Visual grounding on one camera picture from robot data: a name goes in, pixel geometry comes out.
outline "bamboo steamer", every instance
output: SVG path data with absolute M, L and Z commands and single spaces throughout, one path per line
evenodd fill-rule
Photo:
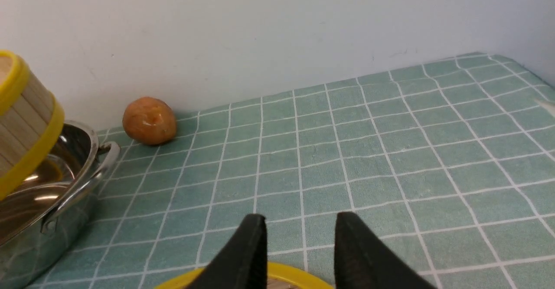
M 46 158 L 63 125 L 54 95 L 21 57 L 0 50 L 0 200 Z

